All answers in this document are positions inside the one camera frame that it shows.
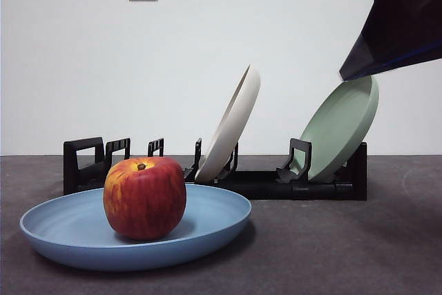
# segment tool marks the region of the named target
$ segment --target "blue plate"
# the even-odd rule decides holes
[[[103,208],[103,189],[74,193],[33,207],[21,230],[41,255],[64,265],[97,271],[136,271],[184,263],[225,246],[251,212],[243,196],[215,187],[186,184],[187,203],[178,226],[161,240],[138,242],[119,236]]]

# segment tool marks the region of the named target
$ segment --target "white wall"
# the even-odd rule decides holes
[[[248,63],[262,75],[240,153],[287,152],[372,0],[2,0],[1,154],[132,139],[168,154],[209,140]],[[442,153],[442,61],[377,75],[370,154]]]

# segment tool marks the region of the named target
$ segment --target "green plate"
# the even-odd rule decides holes
[[[316,111],[301,139],[311,142],[309,180],[329,182],[363,141],[378,108],[379,89],[374,77],[343,82]],[[298,173],[305,155],[295,152],[290,168]]]

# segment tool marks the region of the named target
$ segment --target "plate rim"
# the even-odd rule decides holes
[[[202,163],[199,166],[197,173],[195,174],[195,180],[198,180],[198,178],[201,176],[201,173],[204,174],[204,172],[209,172],[210,171],[205,171],[204,167],[206,167],[207,165],[207,160],[209,159],[214,159],[213,157],[213,148],[217,145],[220,145],[220,137],[222,136],[222,133],[225,133],[228,127],[226,127],[226,122],[229,121],[229,119],[231,119],[231,117],[229,117],[233,112],[232,111],[236,111],[239,109],[238,106],[238,97],[240,96],[241,93],[245,93],[245,91],[247,90],[247,88],[251,89],[251,86],[245,86],[245,82],[247,81],[247,78],[255,75],[257,80],[258,80],[258,86],[256,87],[256,92],[254,93],[254,95],[256,95],[253,99],[253,102],[251,103],[251,107],[249,109],[249,115],[247,116],[246,120],[245,120],[245,124],[244,126],[239,130],[239,135],[238,135],[238,139],[241,137],[242,132],[244,131],[247,122],[249,121],[250,115],[253,111],[253,108],[255,106],[256,100],[258,98],[259,95],[259,91],[260,91],[260,86],[261,86],[261,78],[260,78],[260,74],[259,72],[256,70],[255,66],[253,66],[253,64],[249,64],[244,72],[244,74],[242,74],[240,82],[238,83],[238,85],[235,88],[235,91],[233,92],[233,95],[231,96],[229,103],[227,104],[226,109],[224,110],[224,113],[221,117],[221,120],[218,124],[218,126],[216,127],[215,133],[213,134],[210,142],[209,142],[209,148],[205,151],[204,156],[202,156]],[[232,150],[235,147],[235,144],[237,142],[233,143],[232,146]],[[231,155],[231,151],[226,155],[225,161],[223,162],[219,162],[216,164],[219,164],[218,169],[222,169],[222,167],[224,166],[225,162],[229,159],[229,156]]]
[[[247,203],[247,212],[246,212],[245,215],[243,215],[243,217],[241,217],[240,219],[235,221],[232,225],[228,225],[226,227],[217,229],[216,231],[208,231],[208,232],[199,234],[197,236],[185,236],[185,237],[182,237],[182,238],[175,238],[175,239],[171,239],[171,240],[163,240],[163,241],[159,240],[159,241],[153,241],[153,242],[142,242],[142,243],[133,243],[133,244],[126,244],[126,245],[99,245],[99,246],[97,246],[97,245],[70,245],[68,243],[55,242],[53,240],[48,240],[48,239],[46,239],[46,238],[44,238],[42,236],[39,236],[39,235],[31,233],[29,230],[27,230],[25,228],[23,223],[24,223],[24,220],[25,220],[26,216],[28,216],[30,213],[32,213],[35,209],[38,209],[38,208],[40,208],[40,207],[42,207],[44,205],[50,204],[51,202],[56,201],[56,200],[66,199],[66,197],[69,197],[69,196],[74,196],[74,195],[79,195],[79,194],[80,195],[81,194],[86,195],[86,193],[91,192],[91,191],[96,192],[96,191],[103,191],[104,190],[104,188],[96,188],[96,189],[91,189],[91,190],[87,190],[87,191],[80,191],[80,192],[77,192],[77,193],[71,193],[69,195],[64,195],[64,196],[56,197],[56,198],[53,198],[51,200],[47,200],[45,202],[39,203],[39,204],[35,205],[34,207],[31,207],[29,210],[27,210],[27,212],[25,212],[22,215],[22,217],[20,218],[20,221],[19,221],[19,225],[20,225],[20,228],[21,228],[22,232],[24,232],[27,237],[35,239],[35,240],[38,240],[38,241],[41,241],[41,242],[44,242],[44,243],[47,243],[47,244],[51,244],[51,245],[57,245],[57,246],[62,246],[62,247],[70,247],[70,248],[82,248],[82,249],[131,249],[131,248],[137,248],[137,247],[154,247],[154,246],[158,246],[158,245],[168,245],[168,244],[172,244],[172,243],[175,243],[175,242],[183,242],[183,241],[186,241],[186,240],[193,240],[193,239],[196,239],[196,238],[203,238],[203,237],[208,236],[208,235],[217,234],[218,232],[225,231],[225,230],[227,230],[229,228],[232,228],[232,227],[240,224],[241,222],[246,220],[250,216],[250,214],[251,214],[252,205],[251,205],[250,200],[248,200],[244,196],[240,195],[239,193],[236,193],[235,191],[230,191],[230,190],[223,189],[223,188],[218,188],[218,187],[205,186],[203,184],[188,183],[188,182],[186,182],[185,185],[186,185],[186,187],[187,186],[192,186],[192,187],[195,187],[195,188],[204,187],[205,189],[210,188],[210,190],[213,189],[215,191],[216,190],[226,191],[226,192],[228,192],[230,194],[233,194],[234,196],[237,196],[239,199],[241,199],[242,201]]]

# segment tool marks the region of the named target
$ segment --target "plate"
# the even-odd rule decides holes
[[[195,181],[212,181],[229,160],[240,139],[260,90],[260,75],[252,66],[246,69],[200,161]]]
[[[21,230],[41,255],[64,265],[96,271],[136,271],[184,263],[225,246],[247,223],[250,202],[243,196],[186,184],[187,203],[178,226],[161,240],[123,238],[109,225],[103,189],[55,198],[33,207]]]
[[[379,88],[374,77],[343,82],[322,103],[301,135],[311,142],[309,180],[329,182],[350,159],[372,125]],[[295,152],[290,168],[298,173],[304,153]]]

